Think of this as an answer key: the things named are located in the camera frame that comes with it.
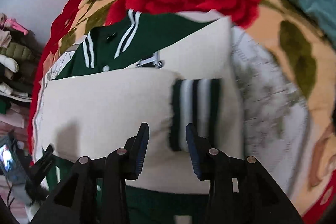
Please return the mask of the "white diamond pattern sheet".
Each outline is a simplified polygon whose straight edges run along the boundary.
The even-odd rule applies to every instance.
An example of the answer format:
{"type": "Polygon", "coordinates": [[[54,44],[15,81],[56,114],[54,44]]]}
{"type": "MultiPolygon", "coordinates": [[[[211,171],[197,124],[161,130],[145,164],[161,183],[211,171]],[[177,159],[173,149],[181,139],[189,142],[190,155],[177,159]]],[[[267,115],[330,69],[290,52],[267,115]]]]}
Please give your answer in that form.
{"type": "MultiPolygon", "coordinates": [[[[270,53],[244,33],[234,44],[231,55],[243,106],[241,158],[255,156],[282,190],[291,196],[297,184],[308,135],[306,100],[296,86],[286,79],[270,53]]],[[[34,120],[34,159],[41,158],[35,156],[35,149],[42,104],[43,98],[34,120]]]]}

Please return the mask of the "red rose floral blanket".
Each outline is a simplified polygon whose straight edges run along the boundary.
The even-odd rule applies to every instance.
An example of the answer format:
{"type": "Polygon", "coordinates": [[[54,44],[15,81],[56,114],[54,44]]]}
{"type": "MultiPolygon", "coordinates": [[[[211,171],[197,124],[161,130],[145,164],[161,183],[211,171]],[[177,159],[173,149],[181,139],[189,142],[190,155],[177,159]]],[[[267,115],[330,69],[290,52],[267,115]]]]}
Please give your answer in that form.
{"type": "MultiPolygon", "coordinates": [[[[304,223],[335,223],[335,43],[290,0],[69,0],[52,23],[38,66],[29,122],[32,155],[35,115],[49,81],[131,65],[161,69],[162,52],[216,18],[228,18],[264,47],[305,98],[309,127],[301,169],[293,194],[282,192],[304,223]]],[[[202,136],[214,148],[221,87],[219,79],[211,80],[210,125],[202,136]]],[[[200,90],[199,80],[179,79],[173,85],[168,141],[174,152],[189,155],[185,129],[193,123],[198,131],[200,90]]],[[[55,152],[53,157],[43,180],[49,190],[75,163],[61,161],[55,152]]]]}

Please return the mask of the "green white varsity jacket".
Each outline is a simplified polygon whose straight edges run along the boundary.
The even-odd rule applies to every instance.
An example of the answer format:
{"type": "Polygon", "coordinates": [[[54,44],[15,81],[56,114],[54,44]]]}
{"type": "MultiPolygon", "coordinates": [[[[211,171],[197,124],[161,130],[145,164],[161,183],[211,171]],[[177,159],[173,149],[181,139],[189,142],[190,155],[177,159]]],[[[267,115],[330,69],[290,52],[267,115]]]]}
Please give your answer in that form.
{"type": "Polygon", "coordinates": [[[204,218],[210,184],[199,181],[186,152],[169,147],[173,124],[173,85],[176,80],[199,80],[201,115],[198,134],[210,125],[210,82],[222,83],[215,144],[227,155],[243,156],[243,106],[234,78],[231,55],[244,30],[228,18],[182,39],[162,53],[165,65],[129,68],[53,80],[46,86],[39,110],[35,156],[49,144],[63,162],[80,156],[108,155],[141,123],[149,125],[145,164],[138,180],[129,181],[127,201],[131,220],[164,223],[176,215],[204,218]]]}

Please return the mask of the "olive green puffer jacket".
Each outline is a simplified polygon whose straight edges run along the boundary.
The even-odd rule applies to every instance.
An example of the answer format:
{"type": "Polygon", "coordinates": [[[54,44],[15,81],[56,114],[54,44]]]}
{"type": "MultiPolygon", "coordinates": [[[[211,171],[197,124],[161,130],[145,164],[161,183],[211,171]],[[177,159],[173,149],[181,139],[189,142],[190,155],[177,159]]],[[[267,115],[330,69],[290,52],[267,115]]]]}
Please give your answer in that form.
{"type": "Polygon", "coordinates": [[[10,57],[17,62],[33,61],[38,55],[27,46],[16,42],[10,42],[6,48],[1,47],[1,55],[10,57]]]}

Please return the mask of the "pink floral cover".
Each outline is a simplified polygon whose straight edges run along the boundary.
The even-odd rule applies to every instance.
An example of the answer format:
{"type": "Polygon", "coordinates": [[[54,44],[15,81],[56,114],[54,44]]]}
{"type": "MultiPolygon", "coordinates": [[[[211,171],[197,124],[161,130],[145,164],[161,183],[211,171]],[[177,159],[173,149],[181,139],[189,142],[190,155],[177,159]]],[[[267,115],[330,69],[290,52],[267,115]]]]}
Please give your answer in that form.
{"type": "Polygon", "coordinates": [[[13,131],[15,139],[23,143],[25,150],[29,149],[28,145],[28,122],[29,122],[29,108],[19,106],[12,103],[5,114],[1,114],[0,133],[1,138],[7,135],[8,132],[13,131]]]}

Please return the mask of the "white puffer jacket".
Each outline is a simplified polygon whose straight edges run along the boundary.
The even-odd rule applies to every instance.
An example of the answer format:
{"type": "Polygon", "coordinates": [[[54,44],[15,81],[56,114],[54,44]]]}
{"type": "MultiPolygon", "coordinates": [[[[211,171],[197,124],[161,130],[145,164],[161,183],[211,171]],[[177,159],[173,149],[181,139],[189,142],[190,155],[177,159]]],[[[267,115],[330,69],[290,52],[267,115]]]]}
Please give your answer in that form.
{"type": "Polygon", "coordinates": [[[13,73],[17,73],[19,70],[18,63],[11,57],[0,55],[0,63],[13,73]]]}

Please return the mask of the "pink fluffy garment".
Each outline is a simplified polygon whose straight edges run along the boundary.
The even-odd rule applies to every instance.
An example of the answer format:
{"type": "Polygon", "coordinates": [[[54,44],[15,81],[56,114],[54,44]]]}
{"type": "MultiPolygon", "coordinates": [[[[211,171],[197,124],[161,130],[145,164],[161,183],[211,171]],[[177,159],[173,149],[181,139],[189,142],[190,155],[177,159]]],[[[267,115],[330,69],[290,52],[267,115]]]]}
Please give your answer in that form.
{"type": "Polygon", "coordinates": [[[0,29],[0,47],[1,48],[7,48],[11,42],[11,34],[10,31],[5,31],[5,21],[7,17],[5,14],[0,13],[0,24],[1,24],[1,29],[0,29]]]}

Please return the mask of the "pink clothes hanger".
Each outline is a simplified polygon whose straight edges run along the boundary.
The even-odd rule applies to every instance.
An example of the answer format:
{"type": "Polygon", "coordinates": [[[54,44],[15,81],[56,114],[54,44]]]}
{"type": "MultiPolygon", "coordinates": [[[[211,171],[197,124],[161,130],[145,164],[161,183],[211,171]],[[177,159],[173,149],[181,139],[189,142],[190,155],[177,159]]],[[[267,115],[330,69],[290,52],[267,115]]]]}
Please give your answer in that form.
{"type": "Polygon", "coordinates": [[[6,28],[12,28],[16,31],[19,31],[19,32],[23,33],[24,36],[26,36],[29,33],[29,31],[26,28],[24,28],[24,26],[20,25],[14,18],[6,19],[5,23],[4,23],[4,26],[6,28]]]}

